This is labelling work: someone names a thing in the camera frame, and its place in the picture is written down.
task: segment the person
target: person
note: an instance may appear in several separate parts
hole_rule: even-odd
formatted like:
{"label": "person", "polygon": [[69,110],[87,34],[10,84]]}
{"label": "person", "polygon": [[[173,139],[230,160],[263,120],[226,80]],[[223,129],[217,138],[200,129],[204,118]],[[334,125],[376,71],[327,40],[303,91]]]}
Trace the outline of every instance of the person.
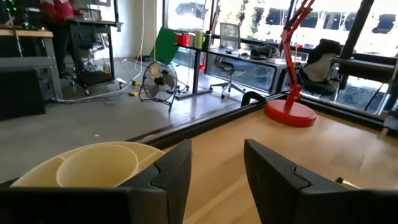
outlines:
{"label": "person", "polygon": [[65,57],[67,52],[72,56],[76,72],[84,72],[84,64],[72,44],[72,34],[67,26],[67,20],[82,15],[84,11],[74,10],[69,0],[40,0],[45,14],[45,24],[53,33],[53,47],[60,78],[70,75],[66,72]]}

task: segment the fan grille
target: fan grille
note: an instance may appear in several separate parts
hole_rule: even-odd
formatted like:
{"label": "fan grille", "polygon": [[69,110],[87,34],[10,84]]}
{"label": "fan grille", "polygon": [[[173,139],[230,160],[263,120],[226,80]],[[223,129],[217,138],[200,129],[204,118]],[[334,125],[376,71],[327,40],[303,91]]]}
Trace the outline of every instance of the fan grille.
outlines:
{"label": "fan grille", "polygon": [[168,100],[177,87],[177,73],[171,64],[152,62],[145,70],[142,88],[153,100]]}

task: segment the gray floor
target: gray floor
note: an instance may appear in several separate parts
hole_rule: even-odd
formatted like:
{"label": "gray floor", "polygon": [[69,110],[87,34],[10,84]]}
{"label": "gray floor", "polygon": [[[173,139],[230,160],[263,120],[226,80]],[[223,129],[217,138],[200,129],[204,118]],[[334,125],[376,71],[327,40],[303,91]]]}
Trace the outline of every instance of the gray floor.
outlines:
{"label": "gray floor", "polygon": [[[137,74],[134,63],[118,61],[116,76],[129,81]],[[188,69],[176,67],[178,78],[186,82]],[[202,75],[200,86],[223,82]],[[67,98],[84,96],[78,86],[70,87],[63,80]],[[116,90],[116,85],[92,88],[93,95]],[[126,92],[134,91],[128,87]],[[220,89],[207,95],[175,101],[171,113],[162,103],[140,102],[138,97],[121,95],[118,100],[50,104],[47,114],[0,122],[0,182],[18,177],[37,164],[75,147],[104,141],[125,141],[155,129],[200,117],[209,111],[231,108],[240,104],[242,94],[233,90],[230,98],[221,100]]]}

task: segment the lamp base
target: lamp base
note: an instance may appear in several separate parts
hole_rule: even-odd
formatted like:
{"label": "lamp base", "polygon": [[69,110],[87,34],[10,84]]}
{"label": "lamp base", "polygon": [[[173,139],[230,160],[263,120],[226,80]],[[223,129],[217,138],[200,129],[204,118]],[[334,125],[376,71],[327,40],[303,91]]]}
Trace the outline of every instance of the lamp base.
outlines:
{"label": "lamp base", "polygon": [[264,112],[275,121],[295,127],[311,127],[317,119],[317,114],[313,109],[297,102],[293,102],[289,108],[286,106],[286,100],[268,102]]}

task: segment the white wall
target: white wall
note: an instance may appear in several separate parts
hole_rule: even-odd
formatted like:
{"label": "white wall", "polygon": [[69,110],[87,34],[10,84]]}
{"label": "white wall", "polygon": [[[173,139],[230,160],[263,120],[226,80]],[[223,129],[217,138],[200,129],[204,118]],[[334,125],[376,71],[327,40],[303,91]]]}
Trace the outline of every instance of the white wall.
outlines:
{"label": "white wall", "polygon": [[[159,29],[162,27],[162,0],[134,0],[136,2],[134,56],[138,55],[141,47],[142,22],[144,26],[144,41],[142,54],[149,55],[154,47]],[[144,5],[144,18],[142,18],[142,6]]]}
{"label": "white wall", "polygon": [[[112,28],[114,57],[136,57],[139,54],[143,22],[143,3],[145,3],[145,26],[142,54],[150,54],[155,44],[157,33],[162,26],[162,0],[118,0],[119,20],[123,25],[121,32],[116,32],[116,28]],[[115,21],[113,6],[92,6],[92,8],[101,10],[103,20]],[[95,54],[95,59],[103,57],[109,58],[109,49],[104,49]]]}

